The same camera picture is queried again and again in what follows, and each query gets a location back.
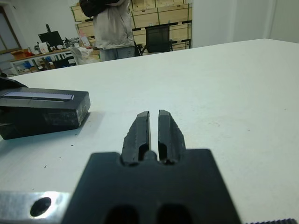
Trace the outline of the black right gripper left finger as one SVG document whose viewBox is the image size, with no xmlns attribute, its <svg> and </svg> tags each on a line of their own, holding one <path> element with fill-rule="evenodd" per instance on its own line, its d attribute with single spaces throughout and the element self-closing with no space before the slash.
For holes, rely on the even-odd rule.
<svg viewBox="0 0 299 224">
<path fill-rule="evenodd" d="M 151 150 L 150 112 L 144 111 L 136 116 L 124 138 L 121 157 L 125 164 L 143 161 Z"/>
</svg>

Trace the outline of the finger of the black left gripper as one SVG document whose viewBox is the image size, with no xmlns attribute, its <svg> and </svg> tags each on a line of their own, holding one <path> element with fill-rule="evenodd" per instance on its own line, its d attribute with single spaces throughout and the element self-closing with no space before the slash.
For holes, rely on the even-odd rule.
<svg viewBox="0 0 299 224">
<path fill-rule="evenodd" d="M 21 92 L 27 91 L 28 87 L 16 80 L 1 77 L 0 78 L 0 93 L 5 94 L 7 92 Z"/>
</svg>

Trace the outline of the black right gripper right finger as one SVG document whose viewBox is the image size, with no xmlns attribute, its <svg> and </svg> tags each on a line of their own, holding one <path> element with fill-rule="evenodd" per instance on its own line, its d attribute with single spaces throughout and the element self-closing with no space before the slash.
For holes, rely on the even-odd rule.
<svg viewBox="0 0 299 224">
<path fill-rule="evenodd" d="M 162 164 L 176 164 L 186 150 L 184 136 L 171 113 L 159 110 L 158 152 Z"/>
</svg>

